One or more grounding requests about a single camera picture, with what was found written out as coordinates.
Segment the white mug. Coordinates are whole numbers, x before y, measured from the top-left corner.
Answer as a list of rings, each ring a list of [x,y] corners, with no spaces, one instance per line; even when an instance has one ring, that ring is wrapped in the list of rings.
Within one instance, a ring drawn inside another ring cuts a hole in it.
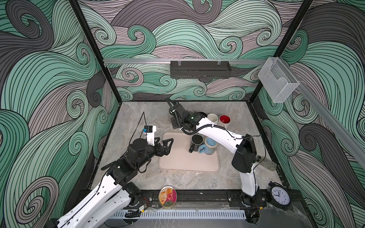
[[[219,117],[216,115],[216,114],[208,114],[207,115],[207,118],[213,122],[215,125],[218,124],[218,121],[219,121]]]

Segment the cream mug red inside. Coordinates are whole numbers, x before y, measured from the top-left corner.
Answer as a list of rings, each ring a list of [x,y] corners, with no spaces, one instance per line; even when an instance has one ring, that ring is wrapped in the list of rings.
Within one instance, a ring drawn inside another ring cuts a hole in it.
[[[219,126],[222,126],[227,129],[230,123],[231,123],[231,118],[228,115],[219,116],[219,120],[218,120]]]

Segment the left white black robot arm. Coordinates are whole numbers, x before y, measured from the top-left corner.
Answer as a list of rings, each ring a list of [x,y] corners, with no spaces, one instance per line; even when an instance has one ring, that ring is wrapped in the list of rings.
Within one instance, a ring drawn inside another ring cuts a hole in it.
[[[64,216],[50,219],[45,227],[97,228],[118,210],[137,205],[141,191],[131,180],[154,156],[167,156],[174,140],[161,141],[157,137],[153,143],[150,145],[143,138],[135,139],[112,163],[95,189]]]

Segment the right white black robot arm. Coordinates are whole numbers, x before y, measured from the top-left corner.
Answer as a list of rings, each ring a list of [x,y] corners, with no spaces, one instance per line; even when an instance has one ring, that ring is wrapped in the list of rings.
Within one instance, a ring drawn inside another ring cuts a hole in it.
[[[189,112],[178,102],[166,99],[170,106],[173,128],[179,128],[186,135],[204,135],[224,146],[234,154],[232,166],[240,174],[241,197],[244,204],[256,207],[261,197],[255,169],[257,167],[257,150],[253,135],[238,135],[223,126],[210,121],[202,112]]]

